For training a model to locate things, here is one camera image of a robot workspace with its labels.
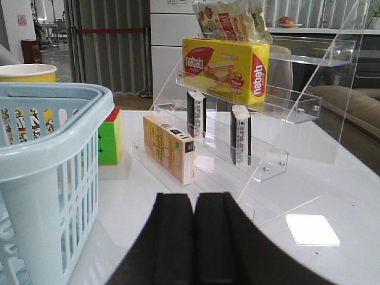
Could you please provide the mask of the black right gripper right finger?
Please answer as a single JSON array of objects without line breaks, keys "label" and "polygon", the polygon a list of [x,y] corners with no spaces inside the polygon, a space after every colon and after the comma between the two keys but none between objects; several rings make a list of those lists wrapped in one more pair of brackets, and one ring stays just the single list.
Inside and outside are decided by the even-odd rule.
[{"label": "black right gripper right finger", "polygon": [[228,192],[195,207],[196,284],[330,284],[263,234]]}]

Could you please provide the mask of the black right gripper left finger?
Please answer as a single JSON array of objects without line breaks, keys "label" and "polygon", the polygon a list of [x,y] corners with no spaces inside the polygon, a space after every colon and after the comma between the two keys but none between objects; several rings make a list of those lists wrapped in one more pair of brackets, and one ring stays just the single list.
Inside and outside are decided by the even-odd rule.
[{"label": "black right gripper left finger", "polygon": [[186,194],[156,196],[139,236],[107,284],[192,284],[193,213]]}]

